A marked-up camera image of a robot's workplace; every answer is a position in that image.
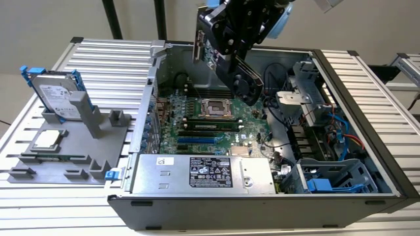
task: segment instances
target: green circuit board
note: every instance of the green circuit board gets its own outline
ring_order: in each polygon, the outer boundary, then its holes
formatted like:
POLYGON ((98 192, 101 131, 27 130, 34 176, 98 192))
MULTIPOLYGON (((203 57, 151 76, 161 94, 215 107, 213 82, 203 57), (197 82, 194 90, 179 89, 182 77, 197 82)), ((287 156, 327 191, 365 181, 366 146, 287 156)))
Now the green circuit board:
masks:
POLYGON ((189 149, 178 149, 178 140, 181 138, 179 132, 185 131, 183 118, 189 117, 195 120, 206 118, 201 116, 203 113, 203 99, 190 98, 185 95, 173 95, 167 97, 169 105, 169 118, 163 122, 163 138, 161 153, 162 154, 214 154, 214 155, 231 155, 233 147, 249 147, 251 157, 269 157, 273 150, 262 150, 258 143, 258 134, 262 137, 270 133, 270 127, 266 119, 262 119, 263 104, 259 101, 250 107, 241 99, 219 99, 230 104, 233 120, 242 120, 239 124, 242 128, 238 132, 211 132, 215 134, 215 144, 181 144, 189 146, 189 149))

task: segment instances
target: hard drive label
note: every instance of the hard drive label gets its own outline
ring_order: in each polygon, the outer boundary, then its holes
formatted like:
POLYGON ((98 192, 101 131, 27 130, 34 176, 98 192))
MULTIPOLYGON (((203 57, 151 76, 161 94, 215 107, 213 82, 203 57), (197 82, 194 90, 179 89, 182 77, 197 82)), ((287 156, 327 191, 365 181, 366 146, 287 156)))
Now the hard drive label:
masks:
POLYGON ((231 158, 190 158, 190 186, 194 188, 233 188, 231 158))
POLYGON ((65 119, 81 119, 78 108, 70 102, 70 91, 65 87, 54 85, 41 85, 41 89, 54 112, 65 119))

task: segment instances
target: circuit board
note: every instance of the circuit board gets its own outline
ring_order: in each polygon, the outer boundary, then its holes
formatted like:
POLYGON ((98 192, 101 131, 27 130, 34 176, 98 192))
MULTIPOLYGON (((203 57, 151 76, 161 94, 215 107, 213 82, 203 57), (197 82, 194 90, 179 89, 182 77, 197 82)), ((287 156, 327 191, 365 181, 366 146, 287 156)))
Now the circuit board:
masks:
POLYGON ((270 133, 270 127, 263 114, 263 104, 259 101, 250 107, 241 99, 221 99, 230 106, 230 120, 239 121, 239 130, 229 132, 211 132, 215 138, 213 144, 183 143, 183 150, 179 149, 181 133, 186 130, 183 120, 186 117, 206 122, 206 126, 213 126, 211 121, 203 117, 203 104, 210 100, 214 104, 221 100, 201 99, 187 97, 182 93, 175 93, 166 98, 169 105, 167 118, 163 121, 163 139, 161 146, 162 154, 211 154, 235 155, 237 150, 246 152, 250 157, 273 156, 273 150, 261 148, 261 137, 270 133))

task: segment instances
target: motherboard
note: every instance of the motherboard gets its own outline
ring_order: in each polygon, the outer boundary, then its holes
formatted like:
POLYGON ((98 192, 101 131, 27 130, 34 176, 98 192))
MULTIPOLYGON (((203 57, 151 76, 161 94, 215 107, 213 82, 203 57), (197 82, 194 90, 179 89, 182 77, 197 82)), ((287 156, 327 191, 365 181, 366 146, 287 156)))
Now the motherboard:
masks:
POLYGON ((189 97, 181 91, 159 100, 162 154, 273 156, 262 147, 270 127, 261 101, 250 107, 237 98, 189 97))

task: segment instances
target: warning label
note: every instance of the warning label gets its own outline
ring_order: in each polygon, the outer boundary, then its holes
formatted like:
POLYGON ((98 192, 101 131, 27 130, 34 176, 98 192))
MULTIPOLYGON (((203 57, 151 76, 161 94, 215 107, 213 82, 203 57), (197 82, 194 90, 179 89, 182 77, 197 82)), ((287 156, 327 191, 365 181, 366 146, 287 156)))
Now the warning label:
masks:
POLYGON ((190 186, 195 188, 233 188, 230 158, 190 158, 190 186))

